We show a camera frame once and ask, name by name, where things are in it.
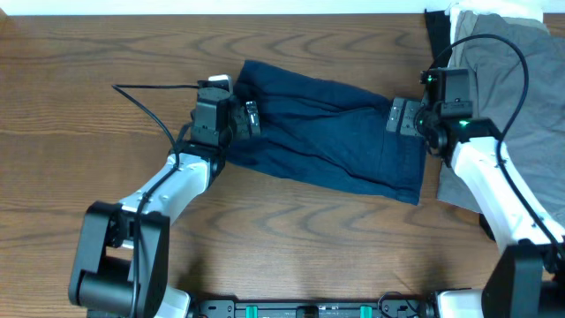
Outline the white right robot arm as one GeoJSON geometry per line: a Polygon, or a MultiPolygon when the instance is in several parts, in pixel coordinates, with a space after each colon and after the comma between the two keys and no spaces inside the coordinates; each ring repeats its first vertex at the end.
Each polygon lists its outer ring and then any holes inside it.
{"type": "Polygon", "coordinates": [[[421,72],[419,100],[396,97],[387,129],[419,138],[465,183],[501,258],[485,287],[435,292],[427,317],[562,317],[564,228],[513,164],[489,118],[475,118],[465,69],[421,72]]]}

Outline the navy blue shorts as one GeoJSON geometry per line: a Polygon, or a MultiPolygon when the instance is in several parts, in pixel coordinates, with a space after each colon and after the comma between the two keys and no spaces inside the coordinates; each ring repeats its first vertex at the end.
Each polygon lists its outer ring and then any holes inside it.
{"type": "Polygon", "coordinates": [[[422,140],[386,129],[393,103],[347,84],[245,61],[234,86],[256,102],[260,136],[235,141],[229,162],[278,178],[418,204],[422,140]]]}

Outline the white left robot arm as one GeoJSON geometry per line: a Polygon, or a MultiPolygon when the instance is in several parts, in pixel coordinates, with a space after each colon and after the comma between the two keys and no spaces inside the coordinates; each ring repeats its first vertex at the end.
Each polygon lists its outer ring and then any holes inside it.
{"type": "Polygon", "coordinates": [[[190,122],[178,135],[163,132],[171,145],[164,166],[84,215],[68,297],[89,317],[193,316],[190,294],[168,284],[170,227],[218,177],[230,144],[260,135],[258,104],[224,85],[199,87],[190,122]]]}

